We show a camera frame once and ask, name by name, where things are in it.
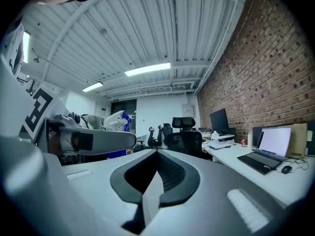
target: rectangular light fixture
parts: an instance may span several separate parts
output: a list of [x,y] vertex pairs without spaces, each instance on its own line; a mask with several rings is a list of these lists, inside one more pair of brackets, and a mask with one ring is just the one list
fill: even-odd
[[130,70],[128,72],[125,72],[125,74],[127,74],[128,76],[133,76],[136,74],[165,70],[165,69],[170,69],[170,68],[171,68],[171,63],[163,63],[163,64],[149,65],[149,66],[137,68],[134,70]]
[[30,43],[30,34],[28,32],[23,33],[23,54],[25,63],[29,62],[29,43]]
[[83,92],[88,92],[88,91],[91,91],[91,90],[93,90],[93,89],[99,88],[99,87],[101,87],[102,85],[103,85],[102,82],[96,82],[95,84],[93,84],[93,85],[91,85],[91,86],[89,86],[89,87],[87,87],[87,88],[84,88],[82,91],[83,91]]

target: black mouse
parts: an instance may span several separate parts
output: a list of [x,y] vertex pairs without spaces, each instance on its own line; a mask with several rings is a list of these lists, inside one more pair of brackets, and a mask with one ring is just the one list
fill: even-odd
[[282,168],[281,172],[282,172],[283,174],[288,174],[291,170],[292,170],[292,167],[289,166],[289,165],[287,165],[287,166],[284,166],[284,167]]

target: brick wall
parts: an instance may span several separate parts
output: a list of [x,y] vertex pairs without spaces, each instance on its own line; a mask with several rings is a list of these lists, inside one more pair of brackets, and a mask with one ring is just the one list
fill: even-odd
[[211,127],[209,114],[225,108],[239,141],[255,126],[315,120],[314,83],[313,54],[286,5],[247,0],[228,47],[198,94],[201,126]]

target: electrical box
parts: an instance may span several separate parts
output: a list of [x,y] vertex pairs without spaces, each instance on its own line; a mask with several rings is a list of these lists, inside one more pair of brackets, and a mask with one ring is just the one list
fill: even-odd
[[194,105],[183,104],[182,112],[183,112],[183,117],[194,117],[195,116]]

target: white ceiling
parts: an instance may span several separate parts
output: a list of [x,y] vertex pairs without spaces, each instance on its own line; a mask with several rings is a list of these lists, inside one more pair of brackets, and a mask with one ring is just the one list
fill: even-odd
[[[196,93],[222,55],[245,0],[90,0],[36,5],[22,71],[63,89],[97,81],[109,99]],[[125,71],[171,62],[171,70]]]

